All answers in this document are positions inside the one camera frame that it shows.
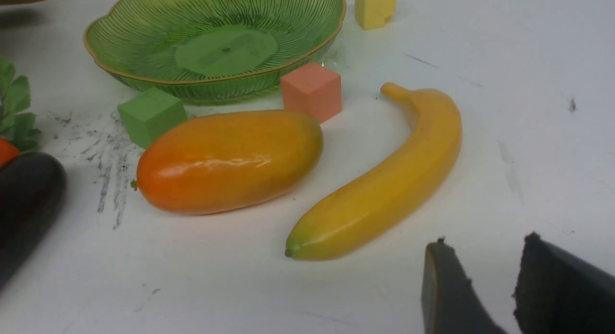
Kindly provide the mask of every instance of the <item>yellow foam cube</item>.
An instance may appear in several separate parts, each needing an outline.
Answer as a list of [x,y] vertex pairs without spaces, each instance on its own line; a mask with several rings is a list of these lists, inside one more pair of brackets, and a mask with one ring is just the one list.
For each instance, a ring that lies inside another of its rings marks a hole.
[[396,0],[354,0],[354,18],[363,30],[378,29],[391,21]]

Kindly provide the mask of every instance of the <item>leafy vegetable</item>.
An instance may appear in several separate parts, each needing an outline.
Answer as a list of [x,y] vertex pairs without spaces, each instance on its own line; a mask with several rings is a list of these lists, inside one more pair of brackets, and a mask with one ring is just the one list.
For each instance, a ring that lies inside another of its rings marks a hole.
[[34,128],[36,116],[24,112],[30,108],[30,84],[28,77],[15,78],[15,66],[0,56],[0,137],[7,139],[20,152],[38,148],[33,139],[40,135]]

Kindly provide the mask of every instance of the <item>pink foam cube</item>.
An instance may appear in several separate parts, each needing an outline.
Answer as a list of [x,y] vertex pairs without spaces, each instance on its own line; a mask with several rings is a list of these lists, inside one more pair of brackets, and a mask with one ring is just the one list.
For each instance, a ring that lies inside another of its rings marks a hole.
[[281,78],[284,109],[303,112],[321,124],[342,111],[342,78],[314,62]]

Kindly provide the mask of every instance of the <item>banana tip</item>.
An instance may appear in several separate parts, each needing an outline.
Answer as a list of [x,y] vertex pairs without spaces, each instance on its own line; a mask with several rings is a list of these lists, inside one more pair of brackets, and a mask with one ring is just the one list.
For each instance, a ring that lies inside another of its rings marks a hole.
[[386,95],[387,91],[390,91],[391,89],[399,88],[399,87],[400,86],[395,83],[386,82],[380,87],[380,93],[382,93],[383,95]]

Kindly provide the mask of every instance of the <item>gold rim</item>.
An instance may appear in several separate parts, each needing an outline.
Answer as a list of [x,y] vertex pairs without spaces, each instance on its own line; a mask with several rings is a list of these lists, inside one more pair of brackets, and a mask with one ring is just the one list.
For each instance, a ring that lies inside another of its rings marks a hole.
[[233,75],[233,76],[227,76],[227,77],[224,77],[224,78],[203,79],[203,80],[186,80],[186,81],[183,81],[183,82],[174,82],[174,81],[170,81],[170,80],[157,80],[157,79],[147,78],[147,77],[144,77],[144,76],[131,75],[131,74],[123,73],[122,71],[114,70],[114,69],[108,67],[107,65],[102,64],[100,62],[100,60],[98,59],[98,56],[96,55],[96,53],[92,49],[92,47],[90,47],[90,43],[88,43],[88,41],[87,41],[87,35],[90,32],[90,29],[92,29],[92,26],[94,26],[96,23],[98,23],[102,19],[105,19],[106,17],[109,17],[113,13],[113,11],[117,8],[117,5],[122,3],[122,1],[124,1],[124,0],[118,0],[116,3],[114,3],[113,7],[109,10],[109,12],[106,15],[104,15],[104,16],[102,16],[100,18],[95,19],[95,21],[92,21],[90,23],[90,25],[87,26],[86,31],[83,34],[83,43],[86,46],[86,50],[90,54],[90,56],[92,56],[92,58],[94,58],[94,62],[96,63],[96,65],[98,65],[98,67],[100,67],[101,69],[105,70],[108,73],[112,73],[114,75],[122,76],[124,78],[140,80],[141,82],[147,82],[147,83],[151,83],[151,84],[162,84],[162,85],[188,85],[188,84],[208,84],[208,83],[215,83],[215,82],[224,82],[226,80],[244,78],[246,76],[256,76],[256,75],[272,73],[272,72],[275,72],[275,71],[279,71],[281,69],[285,69],[286,67],[290,67],[290,66],[292,66],[292,65],[294,65],[294,64],[296,64],[298,62],[301,62],[301,61],[305,60],[305,58],[309,58],[310,55],[312,55],[312,54],[316,53],[317,51],[323,49],[323,47],[325,47],[327,45],[327,43],[329,43],[332,39],[334,39],[340,33],[340,31],[342,29],[342,25],[344,24],[344,18],[345,18],[345,14],[346,14],[346,0],[342,0],[342,14],[340,16],[340,21],[338,23],[337,29],[331,34],[331,36],[329,36],[329,38],[327,38],[327,40],[323,41],[320,45],[318,45],[317,47],[312,49],[309,53],[303,54],[303,56],[300,56],[299,58],[296,58],[295,60],[292,60],[290,62],[286,62],[284,65],[273,67],[271,69],[266,69],[266,70],[258,71],[258,72],[255,72],[255,73]]

